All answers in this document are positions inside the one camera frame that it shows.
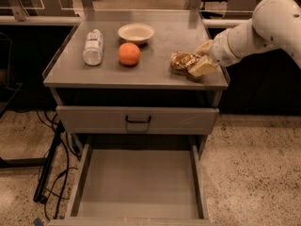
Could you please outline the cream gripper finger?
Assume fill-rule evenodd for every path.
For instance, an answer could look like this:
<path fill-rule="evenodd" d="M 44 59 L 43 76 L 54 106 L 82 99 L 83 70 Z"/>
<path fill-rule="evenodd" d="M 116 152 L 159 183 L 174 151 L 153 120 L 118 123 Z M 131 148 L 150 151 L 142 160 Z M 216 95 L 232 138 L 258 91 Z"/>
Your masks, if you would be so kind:
<path fill-rule="evenodd" d="M 199 61 L 188 71 L 194 77 L 213 73 L 215 65 L 208 56 L 202 56 Z"/>
<path fill-rule="evenodd" d="M 203 42 L 198 48 L 195 49 L 194 54 L 199 56 L 208 55 L 212 42 L 212 40 Z"/>

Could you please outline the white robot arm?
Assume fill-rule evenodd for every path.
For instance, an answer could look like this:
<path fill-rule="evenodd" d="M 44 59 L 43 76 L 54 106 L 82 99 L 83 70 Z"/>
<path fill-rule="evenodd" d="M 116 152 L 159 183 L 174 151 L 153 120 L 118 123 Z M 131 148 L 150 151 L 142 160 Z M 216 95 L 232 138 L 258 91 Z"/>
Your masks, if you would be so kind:
<path fill-rule="evenodd" d="M 262 0 L 247 23 L 224 30 L 206 44 L 205 54 L 188 71 L 194 77 L 278 48 L 301 68 L 301 8 L 294 0 Z"/>

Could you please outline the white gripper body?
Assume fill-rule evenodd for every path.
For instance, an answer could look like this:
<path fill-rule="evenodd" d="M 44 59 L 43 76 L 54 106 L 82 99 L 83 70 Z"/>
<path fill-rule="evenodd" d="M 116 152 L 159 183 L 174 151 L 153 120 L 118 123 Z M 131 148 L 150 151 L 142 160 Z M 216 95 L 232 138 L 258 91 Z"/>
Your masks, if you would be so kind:
<path fill-rule="evenodd" d="M 209 58 L 219 66 L 228 67 L 241 61 L 234 53 L 234 46 L 239 44 L 241 34 L 234 28 L 228 28 L 214 37 L 209 49 Z"/>

